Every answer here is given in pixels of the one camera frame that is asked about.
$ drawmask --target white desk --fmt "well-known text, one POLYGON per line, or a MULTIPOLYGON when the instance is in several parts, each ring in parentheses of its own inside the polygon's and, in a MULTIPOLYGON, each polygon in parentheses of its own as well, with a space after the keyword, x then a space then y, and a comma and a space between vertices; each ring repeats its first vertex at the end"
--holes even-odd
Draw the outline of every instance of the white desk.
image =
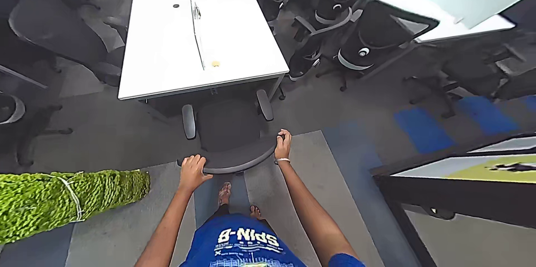
POLYGON ((468 35, 502 31, 513 28, 515 25, 500 15, 494 15, 479 25, 468 29, 462 23, 454 23, 454 17, 443 11, 430 0, 379 0, 396 6, 397 8, 439 20, 439 25, 416 38, 416 42, 431 42, 450 38, 465 37, 468 35))
POLYGON ((197 0, 203 70, 190 0, 132 0, 118 98, 145 99, 279 78, 288 66, 256 0, 197 0))

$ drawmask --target person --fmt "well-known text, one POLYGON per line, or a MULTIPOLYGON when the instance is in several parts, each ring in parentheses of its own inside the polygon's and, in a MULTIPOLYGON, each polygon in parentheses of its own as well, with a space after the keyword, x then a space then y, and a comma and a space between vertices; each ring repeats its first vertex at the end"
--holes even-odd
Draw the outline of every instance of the person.
MULTIPOLYGON (((292 168, 288 159, 291 139, 291 134, 281 129, 275 157, 296 213, 321 265, 364 267, 337 223, 292 168)), ((212 175, 203 174, 205 162, 200 155, 184 158, 178 190, 135 267, 169 266, 186 205, 193 191, 212 178, 212 175)), ((180 266, 305 266, 277 237, 257 206, 251 206, 249 217, 229 214, 230 195, 231 184, 226 182, 218 194, 218 210, 197 229, 188 256, 180 266)))

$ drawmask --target green artificial grass roll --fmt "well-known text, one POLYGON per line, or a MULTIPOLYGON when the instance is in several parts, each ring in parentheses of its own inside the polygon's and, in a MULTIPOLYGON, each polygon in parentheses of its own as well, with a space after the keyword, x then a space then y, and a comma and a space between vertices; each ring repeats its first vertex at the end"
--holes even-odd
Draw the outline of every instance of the green artificial grass roll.
POLYGON ((150 182, 139 170, 0 174, 0 244, 136 202, 150 182))

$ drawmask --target bracelet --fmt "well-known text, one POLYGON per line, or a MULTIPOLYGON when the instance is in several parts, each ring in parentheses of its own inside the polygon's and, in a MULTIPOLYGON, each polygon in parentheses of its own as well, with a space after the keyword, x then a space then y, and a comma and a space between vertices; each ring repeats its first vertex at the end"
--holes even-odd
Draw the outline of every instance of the bracelet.
POLYGON ((279 161, 282 161, 282 160, 288 161, 288 163, 291 163, 291 160, 288 159, 288 158, 278 158, 278 159, 274 160, 273 163, 279 166, 279 161))

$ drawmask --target desk leg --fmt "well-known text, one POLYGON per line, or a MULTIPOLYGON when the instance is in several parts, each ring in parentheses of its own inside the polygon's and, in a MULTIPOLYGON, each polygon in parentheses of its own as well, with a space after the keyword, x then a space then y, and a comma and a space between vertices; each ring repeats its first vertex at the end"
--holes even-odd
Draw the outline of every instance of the desk leg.
POLYGON ((283 78, 285 77, 285 74, 282 73, 278 78, 277 82, 272 87, 272 90, 270 90, 270 93, 268 94, 268 100, 271 101, 273 98, 273 95, 277 92, 277 88, 279 87, 279 84, 281 84, 281 81, 283 81, 283 78))
POLYGON ((7 74, 10 74, 10 75, 12 75, 12 76, 15 76, 15 77, 17 77, 17 78, 19 78, 19 79, 22 79, 22 80, 26 81, 26 82, 32 83, 32 84, 34 84, 35 86, 41 87, 41 88, 43 88, 43 89, 47 89, 47 88, 48 88, 48 86, 43 85, 43 84, 39 83, 38 81, 32 80, 32 79, 26 77, 25 75, 20 74, 20 73, 18 73, 17 71, 11 70, 11 69, 9 69, 9 68, 7 68, 7 67, 5 67, 5 66, 0 65, 0 71, 1 71, 1 72, 5 72, 5 73, 7 73, 7 74))
POLYGON ((385 68, 387 68, 387 66, 391 65, 393 62, 395 62, 396 60, 398 60, 399 58, 402 58, 403 56, 407 55, 410 51, 412 51, 415 47, 417 47, 419 44, 416 43, 416 42, 411 42, 405 49, 402 50, 401 53, 399 53, 398 55, 388 59, 387 61, 383 62, 381 65, 379 65, 378 67, 374 68, 373 71, 367 73, 364 77, 362 77, 360 80, 365 80, 365 79, 368 79, 372 76, 374 76, 375 74, 377 74, 378 72, 384 70, 385 68))

